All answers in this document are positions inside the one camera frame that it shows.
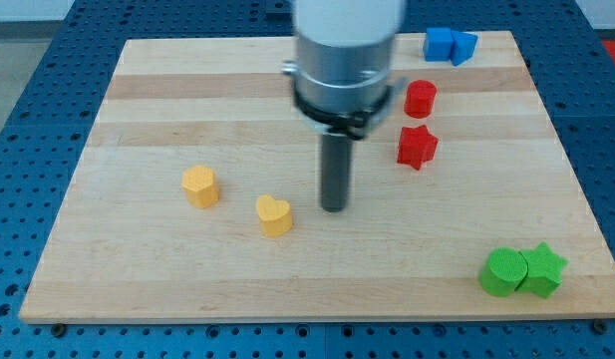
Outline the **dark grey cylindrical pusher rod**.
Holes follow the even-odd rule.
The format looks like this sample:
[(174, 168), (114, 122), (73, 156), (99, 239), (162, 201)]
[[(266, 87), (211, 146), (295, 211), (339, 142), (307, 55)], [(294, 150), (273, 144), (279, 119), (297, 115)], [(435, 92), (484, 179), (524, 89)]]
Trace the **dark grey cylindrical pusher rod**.
[(342, 211), (348, 202), (353, 141), (346, 136), (322, 135), (320, 204), (329, 212)]

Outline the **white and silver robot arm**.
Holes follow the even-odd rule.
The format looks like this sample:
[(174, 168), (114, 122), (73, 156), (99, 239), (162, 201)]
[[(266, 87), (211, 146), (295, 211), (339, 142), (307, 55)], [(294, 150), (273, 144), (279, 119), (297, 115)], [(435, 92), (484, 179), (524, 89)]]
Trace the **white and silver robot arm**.
[(345, 209), (353, 145), (389, 114), (389, 82), (404, 0), (294, 0), (295, 58), (283, 65), (294, 105), (321, 136), (320, 205)]

